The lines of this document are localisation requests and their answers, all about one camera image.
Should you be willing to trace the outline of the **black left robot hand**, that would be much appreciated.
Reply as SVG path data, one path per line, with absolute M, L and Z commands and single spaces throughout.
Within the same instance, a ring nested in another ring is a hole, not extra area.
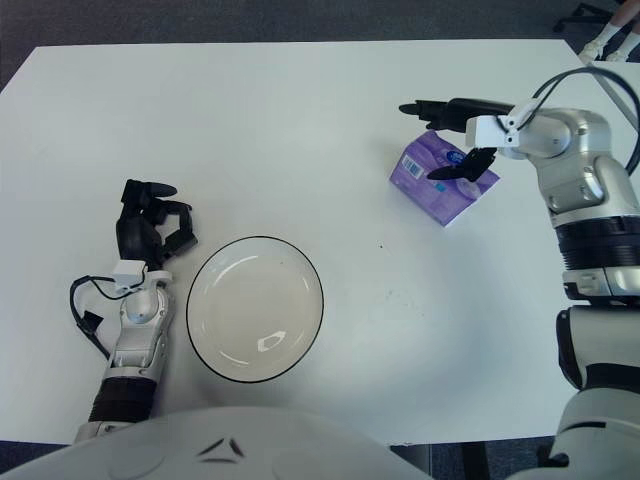
M 116 240 L 121 260 L 144 261 L 150 271 L 161 270 L 170 259 L 184 254 L 197 243 L 189 204 L 168 200 L 177 194 L 171 185 L 128 179 L 121 197 L 122 211 L 116 222 Z M 179 227 L 166 238 L 157 230 L 169 216 L 177 216 Z

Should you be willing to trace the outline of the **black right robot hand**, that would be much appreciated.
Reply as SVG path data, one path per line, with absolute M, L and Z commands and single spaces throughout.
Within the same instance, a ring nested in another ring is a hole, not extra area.
M 402 113 L 425 121 L 427 129 L 458 133 L 466 132 L 466 123 L 471 118 L 485 115 L 497 117 L 508 114 L 512 109 L 512 104 L 468 98 L 454 98 L 448 102 L 415 100 L 399 106 Z M 473 148 L 459 164 L 432 170 L 427 177 L 431 180 L 463 178 L 475 182 L 494 162 L 496 151 L 496 148 Z

